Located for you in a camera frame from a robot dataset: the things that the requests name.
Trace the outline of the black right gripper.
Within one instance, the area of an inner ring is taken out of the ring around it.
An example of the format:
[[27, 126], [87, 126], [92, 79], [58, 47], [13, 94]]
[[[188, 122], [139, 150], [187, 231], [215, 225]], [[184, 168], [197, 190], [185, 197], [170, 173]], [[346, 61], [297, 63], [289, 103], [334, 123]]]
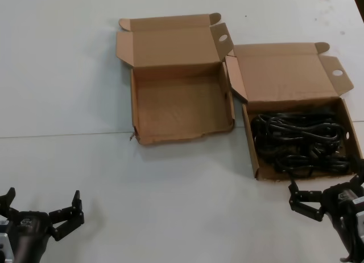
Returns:
[[[337, 184], [325, 190], [322, 204], [349, 253], [341, 262], [363, 262], [363, 159], [352, 157], [350, 169], [354, 174], [353, 178], [347, 183]], [[299, 190], [293, 179], [288, 189], [291, 210], [313, 220], [323, 219], [321, 191]], [[318, 203], [319, 208], [307, 203]]]

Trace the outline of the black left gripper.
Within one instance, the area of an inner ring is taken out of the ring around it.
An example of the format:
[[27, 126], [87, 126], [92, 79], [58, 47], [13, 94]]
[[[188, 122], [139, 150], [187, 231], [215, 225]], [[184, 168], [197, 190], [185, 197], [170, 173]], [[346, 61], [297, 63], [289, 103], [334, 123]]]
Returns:
[[0, 197], [0, 214], [6, 218], [6, 262], [40, 262], [50, 236], [60, 241], [84, 224], [79, 190], [70, 207], [48, 215], [45, 212], [18, 212], [11, 207], [15, 196], [15, 188], [11, 187]]

